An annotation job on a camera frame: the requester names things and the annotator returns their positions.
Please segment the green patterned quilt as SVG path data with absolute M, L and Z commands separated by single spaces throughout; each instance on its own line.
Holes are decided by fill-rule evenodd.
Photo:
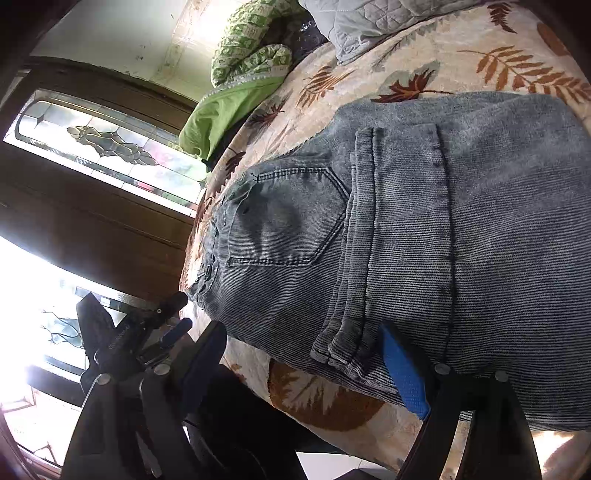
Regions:
M 213 89 L 178 136 L 182 151 L 209 159 L 224 133 L 280 87 L 293 51 L 283 43 L 264 45 L 263 37 L 274 20 L 300 12 L 297 1 L 249 1 L 231 14 L 211 59 Z

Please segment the grey quilted pillow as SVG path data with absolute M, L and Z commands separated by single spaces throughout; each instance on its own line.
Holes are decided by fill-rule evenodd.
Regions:
M 462 11 L 475 0 L 300 0 L 335 47 L 339 64 L 351 63 L 391 35 L 431 18 Z

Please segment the stained glass window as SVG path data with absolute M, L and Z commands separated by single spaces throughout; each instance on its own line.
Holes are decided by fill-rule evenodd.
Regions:
M 206 167 L 176 135 L 79 97 L 35 90 L 3 141 L 191 218 L 204 195 Z

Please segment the cream leaf-print fleece blanket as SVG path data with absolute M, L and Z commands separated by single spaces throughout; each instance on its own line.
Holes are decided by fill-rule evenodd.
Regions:
M 507 2 L 424 21 L 388 38 L 348 64 L 324 45 L 287 75 L 230 136 L 209 177 L 186 250 L 180 285 L 190 287 L 211 210 L 245 169 L 308 140 L 342 105 L 507 91 L 547 94 L 590 118 L 590 83 L 555 29 L 531 8 Z M 257 395 L 342 450 L 363 472 L 397 475 L 420 429 L 400 406 L 349 391 L 280 364 L 231 340 L 222 358 Z

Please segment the grey-blue denim pants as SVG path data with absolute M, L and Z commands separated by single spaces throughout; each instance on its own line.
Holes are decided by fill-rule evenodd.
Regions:
M 191 300 L 281 363 L 404 406 L 385 325 L 430 413 L 504 372 L 531 424 L 590 426 L 590 135 L 561 100 L 353 102 L 243 172 L 201 245 Z

